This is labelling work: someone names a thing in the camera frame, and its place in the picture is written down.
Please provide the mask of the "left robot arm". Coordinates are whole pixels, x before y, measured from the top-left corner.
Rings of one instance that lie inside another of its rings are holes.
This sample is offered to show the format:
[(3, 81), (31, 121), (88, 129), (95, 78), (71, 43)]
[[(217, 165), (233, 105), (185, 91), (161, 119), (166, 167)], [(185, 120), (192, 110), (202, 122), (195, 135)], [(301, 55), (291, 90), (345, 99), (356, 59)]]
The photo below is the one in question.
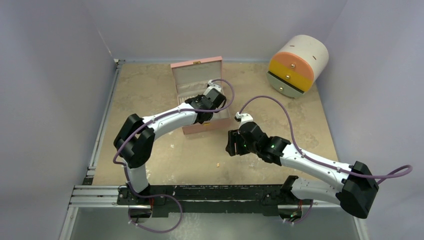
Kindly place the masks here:
[(113, 162), (116, 163), (118, 157), (123, 158), (120, 164), (132, 186), (129, 193), (132, 201), (142, 205), (149, 199), (146, 162), (151, 157), (154, 142), (178, 128), (211, 120), (226, 101), (220, 86), (213, 84), (203, 94), (189, 98), (173, 109), (145, 117), (132, 114), (126, 119), (113, 142), (117, 150)]

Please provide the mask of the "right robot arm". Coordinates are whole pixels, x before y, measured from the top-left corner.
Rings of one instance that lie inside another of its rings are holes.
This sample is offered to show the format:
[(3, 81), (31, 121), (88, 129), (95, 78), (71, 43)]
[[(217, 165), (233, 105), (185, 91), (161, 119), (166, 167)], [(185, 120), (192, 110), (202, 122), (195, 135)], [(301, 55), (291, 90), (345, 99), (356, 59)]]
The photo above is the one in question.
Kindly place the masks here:
[(299, 151), (288, 139), (268, 136), (253, 121), (229, 130), (227, 135), (225, 150), (230, 156), (255, 154), (266, 163), (296, 169), (319, 179), (311, 183), (298, 178), (283, 187), (280, 196), (284, 202), (320, 200), (340, 205), (357, 218), (368, 217), (379, 185), (370, 177), (372, 173), (365, 163), (356, 161), (350, 165)]

